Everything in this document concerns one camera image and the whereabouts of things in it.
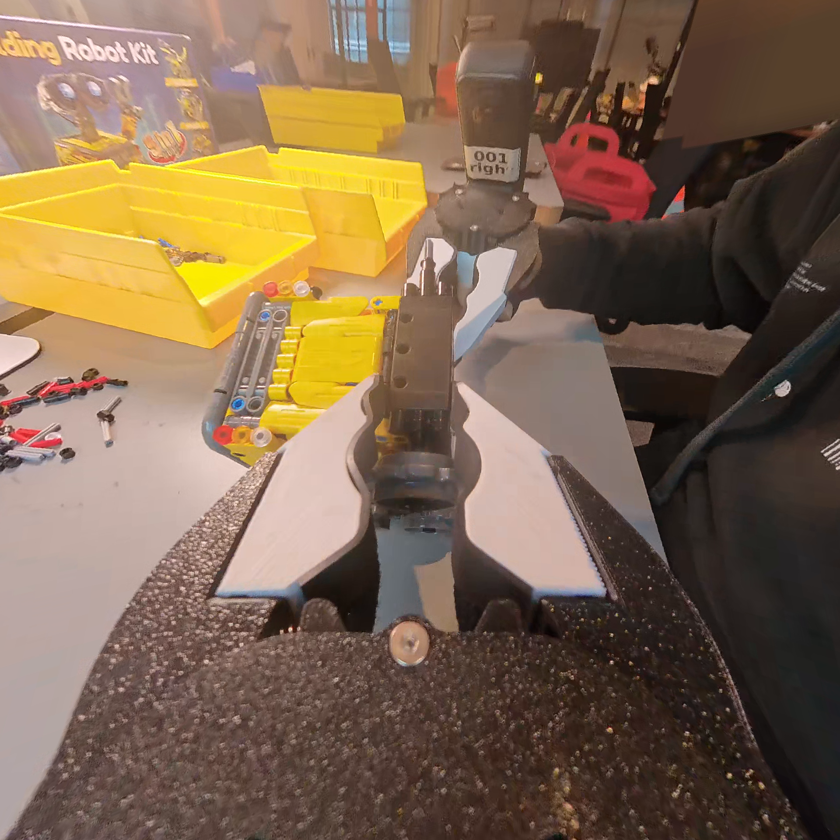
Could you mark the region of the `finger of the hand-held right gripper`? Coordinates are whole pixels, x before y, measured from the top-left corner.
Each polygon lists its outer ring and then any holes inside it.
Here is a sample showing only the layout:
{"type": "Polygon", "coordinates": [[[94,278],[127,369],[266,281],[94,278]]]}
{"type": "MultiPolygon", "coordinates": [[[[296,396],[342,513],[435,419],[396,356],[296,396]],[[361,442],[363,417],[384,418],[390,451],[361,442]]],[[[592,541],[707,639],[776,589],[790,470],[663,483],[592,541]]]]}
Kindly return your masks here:
{"type": "Polygon", "coordinates": [[[458,251],[442,238],[426,238],[406,279],[406,298],[447,297],[456,306],[458,286],[458,251]]]}
{"type": "Polygon", "coordinates": [[[479,255],[456,252],[455,296],[463,312],[454,327],[455,364],[477,346],[505,310],[518,256],[517,250],[507,247],[479,255]]]}

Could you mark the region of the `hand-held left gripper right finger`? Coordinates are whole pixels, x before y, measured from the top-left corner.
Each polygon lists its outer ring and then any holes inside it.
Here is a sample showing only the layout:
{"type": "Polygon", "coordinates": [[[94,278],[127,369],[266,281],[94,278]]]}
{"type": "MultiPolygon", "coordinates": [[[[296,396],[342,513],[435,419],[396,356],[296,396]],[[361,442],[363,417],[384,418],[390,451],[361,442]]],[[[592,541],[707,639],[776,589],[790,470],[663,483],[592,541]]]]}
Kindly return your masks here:
{"type": "Polygon", "coordinates": [[[458,489],[451,549],[457,607],[511,600],[616,599],[551,453],[467,384],[451,429],[458,489]]]}

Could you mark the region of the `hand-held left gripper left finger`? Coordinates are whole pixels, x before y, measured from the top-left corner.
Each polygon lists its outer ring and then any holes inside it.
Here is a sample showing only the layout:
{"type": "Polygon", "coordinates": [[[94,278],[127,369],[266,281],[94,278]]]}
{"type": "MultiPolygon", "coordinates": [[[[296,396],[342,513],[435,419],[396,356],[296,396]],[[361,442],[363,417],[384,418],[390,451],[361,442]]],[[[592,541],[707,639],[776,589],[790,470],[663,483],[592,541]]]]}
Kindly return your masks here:
{"type": "Polygon", "coordinates": [[[382,379],[364,379],[285,443],[259,487],[224,567],[217,599],[375,598],[369,479],[384,418],[382,379]]]}

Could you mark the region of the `black yellow toy brick vehicle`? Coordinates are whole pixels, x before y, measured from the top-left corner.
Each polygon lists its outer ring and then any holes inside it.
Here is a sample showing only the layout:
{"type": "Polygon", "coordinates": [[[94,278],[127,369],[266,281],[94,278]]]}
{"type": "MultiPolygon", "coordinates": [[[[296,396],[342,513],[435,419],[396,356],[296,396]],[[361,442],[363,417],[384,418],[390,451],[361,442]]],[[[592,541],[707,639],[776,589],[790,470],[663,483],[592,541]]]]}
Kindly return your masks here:
{"type": "Polygon", "coordinates": [[[214,452],[243,466],[277,451],[369,376],[384,386],[369,480],[374,523],[450,533],[453,338],[448,284],[401,296],[331,297],[268,283],[247,298],[202,425],[214,452]]]}

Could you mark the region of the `person's right forearm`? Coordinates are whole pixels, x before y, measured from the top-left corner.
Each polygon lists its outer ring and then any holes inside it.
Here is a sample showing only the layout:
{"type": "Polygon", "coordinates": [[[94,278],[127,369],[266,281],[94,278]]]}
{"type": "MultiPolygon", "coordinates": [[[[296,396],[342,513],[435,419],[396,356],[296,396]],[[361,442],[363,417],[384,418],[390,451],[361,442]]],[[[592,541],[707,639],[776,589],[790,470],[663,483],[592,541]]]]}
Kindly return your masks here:
{"type": "Polygon", "coordinates": [[[713,207],[659,220],[578,218],[539,232],[542,265],[519,299],[642,325],[752,332],[781,290],[802,184],[773,167],[713,207]]]}

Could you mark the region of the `grey desk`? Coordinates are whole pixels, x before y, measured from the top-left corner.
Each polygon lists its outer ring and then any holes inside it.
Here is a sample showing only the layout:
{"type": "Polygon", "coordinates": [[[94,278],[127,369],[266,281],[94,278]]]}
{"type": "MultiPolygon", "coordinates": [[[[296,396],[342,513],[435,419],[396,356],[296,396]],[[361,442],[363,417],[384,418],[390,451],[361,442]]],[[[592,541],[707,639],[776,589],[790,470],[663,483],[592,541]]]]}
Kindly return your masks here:
{"type": "MultiPolygon", "coordinates": [[[[4,837],[44,777],[96,656],[155,565],[244,474],[205,446],[201,422],[229,342],[214,350],[2,303],[2,332],[40,355],[15,393],[91,367],[129,381],[105,447],[88,397],[19,417],[62,426],[76,457],[2,473],[4,837]]],[[[566,457],[665,551],[593,320],[525,301],[458,368],[544,447],[566,457]]]]}

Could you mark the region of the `red plastic bin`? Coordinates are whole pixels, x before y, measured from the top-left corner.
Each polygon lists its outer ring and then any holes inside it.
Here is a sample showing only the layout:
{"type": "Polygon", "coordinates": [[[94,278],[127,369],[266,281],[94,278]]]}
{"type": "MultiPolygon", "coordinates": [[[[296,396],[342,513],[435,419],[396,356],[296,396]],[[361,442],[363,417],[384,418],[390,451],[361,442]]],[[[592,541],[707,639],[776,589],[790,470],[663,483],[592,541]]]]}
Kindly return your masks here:
{"type": "Polygon", "coordinates": [[[656,186],[641,164],[619,154],[619,142],[613,129],[580,122],[543,149],[564,200],[600,207],[613,222],[639,221],[656,186]]]}

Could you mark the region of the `pile of small brick parts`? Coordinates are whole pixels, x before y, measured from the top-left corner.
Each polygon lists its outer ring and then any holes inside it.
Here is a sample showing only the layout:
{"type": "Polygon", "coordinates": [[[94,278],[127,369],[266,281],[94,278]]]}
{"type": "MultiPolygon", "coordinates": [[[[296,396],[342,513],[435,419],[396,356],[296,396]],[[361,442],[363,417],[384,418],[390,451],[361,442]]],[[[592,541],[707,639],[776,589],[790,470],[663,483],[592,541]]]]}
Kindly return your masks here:
{"type": "Polygon", "coordinates": [[[30,408],[80,402],[90,394],[126,389],[129,384],[128,380],[107,376],[95,367],[84,370],[79,377],[53,377],[19,393],[2,384],[1,471],[12,471],[23,465],[37,466],[52,460],[65,464],[77,456],[77,451],[66,443],[64,428],[59,422],[22,426],[18,422],[22,413],[30,408]]]}

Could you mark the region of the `yellow plastic box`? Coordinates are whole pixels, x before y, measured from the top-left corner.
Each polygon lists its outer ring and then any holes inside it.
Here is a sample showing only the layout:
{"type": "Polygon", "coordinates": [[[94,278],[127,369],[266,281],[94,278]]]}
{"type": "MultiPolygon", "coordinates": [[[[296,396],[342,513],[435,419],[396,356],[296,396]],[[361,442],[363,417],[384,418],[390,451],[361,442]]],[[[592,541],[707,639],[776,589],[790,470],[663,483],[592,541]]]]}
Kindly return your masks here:
{"type": "Polygon", "coordinates": [[[212,349],[319,257],[301,189],[110,161],[1,178],[2,299],[212,349]]]}

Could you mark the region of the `white document stand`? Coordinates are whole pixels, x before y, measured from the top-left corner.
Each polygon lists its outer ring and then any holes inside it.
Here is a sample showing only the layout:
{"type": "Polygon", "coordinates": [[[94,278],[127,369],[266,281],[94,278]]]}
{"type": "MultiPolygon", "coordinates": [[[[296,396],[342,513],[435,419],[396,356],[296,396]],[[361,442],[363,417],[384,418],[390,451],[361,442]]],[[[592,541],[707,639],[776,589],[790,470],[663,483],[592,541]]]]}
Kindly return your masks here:
{"type": "Polygon", "coordinates": [[[36,339],[23,335],[1,333],[1,381],[8,375],[29,364],[41,352],[36,339]]]}

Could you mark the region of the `blue printed kit box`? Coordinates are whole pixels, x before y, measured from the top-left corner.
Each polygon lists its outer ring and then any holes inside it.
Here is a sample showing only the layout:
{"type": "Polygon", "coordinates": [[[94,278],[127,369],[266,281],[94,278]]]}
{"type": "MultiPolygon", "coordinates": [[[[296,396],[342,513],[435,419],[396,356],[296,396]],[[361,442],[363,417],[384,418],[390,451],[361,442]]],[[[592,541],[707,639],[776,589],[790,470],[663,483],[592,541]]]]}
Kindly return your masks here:
{"type": "Polygon", "coordinates": [[[2,175],[99,161],[171,165],[217,152],[188,34],[1,21],[2,175]]]}

